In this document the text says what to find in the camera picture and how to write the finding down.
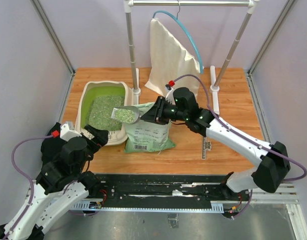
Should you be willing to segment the green cat litter bag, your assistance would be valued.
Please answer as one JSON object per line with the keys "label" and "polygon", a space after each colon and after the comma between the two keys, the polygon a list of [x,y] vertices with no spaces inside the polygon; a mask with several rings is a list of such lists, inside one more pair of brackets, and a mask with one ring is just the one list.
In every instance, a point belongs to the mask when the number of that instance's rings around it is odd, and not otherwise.
{"label": "green cat litter bag", "polygon": [[125,153],[161,152],[172,149],[176,144],[169,137],[171,124],[154,124],[143,120],[135,123],[124,123],[128,139]]}

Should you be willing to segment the piano pattern bag clip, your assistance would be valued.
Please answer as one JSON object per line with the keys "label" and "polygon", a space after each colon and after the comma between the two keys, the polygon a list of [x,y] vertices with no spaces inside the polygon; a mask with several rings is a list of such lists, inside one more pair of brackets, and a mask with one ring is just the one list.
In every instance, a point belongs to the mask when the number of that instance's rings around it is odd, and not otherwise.
{"label": "piano pattern bag clip", "polygon": [[210,152],[212,148],[211,142],[207,139],[207,137],[202,137],[201,141],[201,159],[207,159],[207,152]]}

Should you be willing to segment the grey metal scoop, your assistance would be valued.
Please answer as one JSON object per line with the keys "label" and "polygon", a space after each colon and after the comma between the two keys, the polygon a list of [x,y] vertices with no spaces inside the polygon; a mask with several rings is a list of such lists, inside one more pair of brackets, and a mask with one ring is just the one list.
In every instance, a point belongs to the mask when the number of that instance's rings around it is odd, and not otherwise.
{"label": "grey metal scoop", "polygon": [[140,117],[140,110],[135,106],[114,107],[111,113],[112,119],[126,124],[134,124]]}

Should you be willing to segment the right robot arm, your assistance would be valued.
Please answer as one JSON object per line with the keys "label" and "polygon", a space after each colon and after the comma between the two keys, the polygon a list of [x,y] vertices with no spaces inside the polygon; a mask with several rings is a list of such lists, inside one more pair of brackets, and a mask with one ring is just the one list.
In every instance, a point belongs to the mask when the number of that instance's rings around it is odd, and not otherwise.
{"label": "right robot arm", "polygon": [[140,119],[159,125],[183,121],[192,132],[226,145],[254,165],[249,170],[230,172],[225,176],[220,183],[220,195],[225,200],[232,200],[239,192],[255,188],[267,193],[276,192],[291,169],[284,144],[256,139],[231,126],[211,110],[199,107],[195,95],[186,87],[174,90],[172,95],[174,104],[159,96]]}

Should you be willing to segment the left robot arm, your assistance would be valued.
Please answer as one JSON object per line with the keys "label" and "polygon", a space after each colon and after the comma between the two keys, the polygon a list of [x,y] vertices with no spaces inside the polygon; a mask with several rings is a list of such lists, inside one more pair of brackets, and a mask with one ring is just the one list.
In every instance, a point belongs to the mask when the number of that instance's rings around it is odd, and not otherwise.
{"label": "left robot arm", "polygon": [[80,200],[108,192],[94,173],[84,171],[94,154],[109,140],[108,130],[86,125],[92,137],[75,131],[71,122],[59,122],[42,137],[42,167],[35,179],[14,166],[29,180],[29,197],[13,219],[0,225],[0,240],[42,240],[51,226]]}

